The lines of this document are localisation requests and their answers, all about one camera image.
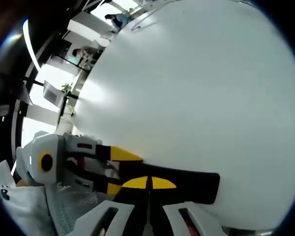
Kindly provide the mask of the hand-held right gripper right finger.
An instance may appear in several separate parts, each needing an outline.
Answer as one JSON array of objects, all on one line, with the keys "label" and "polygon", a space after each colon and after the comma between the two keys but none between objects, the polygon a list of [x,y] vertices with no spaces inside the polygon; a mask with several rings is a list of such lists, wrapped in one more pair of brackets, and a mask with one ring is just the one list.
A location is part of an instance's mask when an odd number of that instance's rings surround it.
[{"label": "hand-held right gripper right finger", "polygon": [[155,236],[224,236],[219,221],[187,202],[175,184],[151,177],[150,223]]}]

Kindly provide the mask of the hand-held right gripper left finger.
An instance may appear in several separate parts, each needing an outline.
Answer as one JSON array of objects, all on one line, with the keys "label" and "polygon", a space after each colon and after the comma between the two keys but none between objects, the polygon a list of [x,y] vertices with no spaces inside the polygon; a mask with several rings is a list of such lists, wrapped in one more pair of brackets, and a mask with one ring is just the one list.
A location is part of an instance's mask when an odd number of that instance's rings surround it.
[{"label": "hand-held right gripper left finger", "polygon": [[141,236],[148,218],[148,177],[122,185],[112,201],[105,200],[75,222],[76,236]]}]

